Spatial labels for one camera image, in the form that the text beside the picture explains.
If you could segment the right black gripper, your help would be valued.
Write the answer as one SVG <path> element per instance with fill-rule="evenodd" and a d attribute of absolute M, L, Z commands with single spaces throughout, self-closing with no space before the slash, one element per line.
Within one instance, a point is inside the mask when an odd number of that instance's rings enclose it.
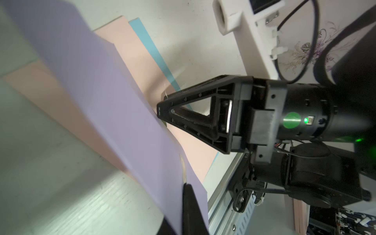
<path fill-rule="evenodd" d="M 373 111 L 318 84 L 238 77 L 235 151 L 271 162 L 277 141 L 356 142 L 373 130 Z"/>

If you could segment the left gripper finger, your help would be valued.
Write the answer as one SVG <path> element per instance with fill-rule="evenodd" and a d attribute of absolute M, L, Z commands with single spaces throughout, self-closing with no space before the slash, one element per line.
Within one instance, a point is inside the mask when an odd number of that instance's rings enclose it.
<path fill-rule="evenodd" d="M 208 219 L 205 218 L 207 206 L 199 199 L 200 193 L 204 193 L 203 188 L 198 188 L 192 184 L 183 184 L 182 192 L 182 213 L 181 213 L 181 234 L 182 235 L 208 235 Z"/>

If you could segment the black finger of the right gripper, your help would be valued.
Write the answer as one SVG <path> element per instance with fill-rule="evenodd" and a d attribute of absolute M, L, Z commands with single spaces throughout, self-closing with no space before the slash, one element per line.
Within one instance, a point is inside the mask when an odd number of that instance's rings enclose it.
<path fill-rule="evenodd" d="M 252 76 L 220 75 L 164 97 L 157 116 L 221 153 L 245 152 L 241 123 Z"/>

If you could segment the light blue envelope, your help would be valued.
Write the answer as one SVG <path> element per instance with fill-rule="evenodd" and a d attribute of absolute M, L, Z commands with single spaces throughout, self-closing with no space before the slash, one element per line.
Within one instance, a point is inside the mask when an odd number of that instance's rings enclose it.
<path fill-rule="evenodd" d="M 133 28 L 133 30 L 135 31 L 143 45 L 146 47 L 150 56 L 154 59 L 154 61 L 166 77 L 166 80 L 168 81 L 170 87 L 172 87 L 168 94 L 180 91 L 180 86 L 178 85 L 170 69 L 168 68 L 167 64 L 165 63 L 164 59 L 159 53 L 157 47 L 152 41 L 150 35 L 148 34 L 141 20 L 139 18 L 136 18 L 134 20 L 131 20 L 129 24 L 131 25 L 131 27 Z M 209 170 L 213 161 L 217 157 L 218 152 L 214 150 L 212 147 L 209 147 L 208 145 L 194 138 L 190 134 L 184 132 L 183 130 L 180 130 L 170 124 L 167 127 L 182 145 L 191 165 L 195 168 L 205 167 L 206 170 Z"/>

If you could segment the lilac purple envelope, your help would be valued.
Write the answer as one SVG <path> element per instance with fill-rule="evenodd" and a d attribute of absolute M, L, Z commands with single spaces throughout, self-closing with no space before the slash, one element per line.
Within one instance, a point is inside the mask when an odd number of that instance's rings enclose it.
<path fill-rule="evenodd" d="M 160 208 L 159 234 L 182 235 L 181 187 L 204 187 L 157 111 L 131 89 L 113 50 L 66 1 L 1 1 L 1 6 Z"/>

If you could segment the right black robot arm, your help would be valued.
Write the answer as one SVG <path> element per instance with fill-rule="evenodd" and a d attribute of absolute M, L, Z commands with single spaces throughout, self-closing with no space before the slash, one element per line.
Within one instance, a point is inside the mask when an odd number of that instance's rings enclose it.
<path fill-rule="evenodd" d="M 359 174 L 376 174 L 375 29 L 340 60 L 332 79 L 325 65 L 333 47 L 375 22 L 372 7 L 324 48 L 315 84 L 220 75 L 165 97 L 158 118 L 224 154 L 246 154 L 229 186 L 236 212 L 252 192 L 322 208 L 370 201 Z"/>

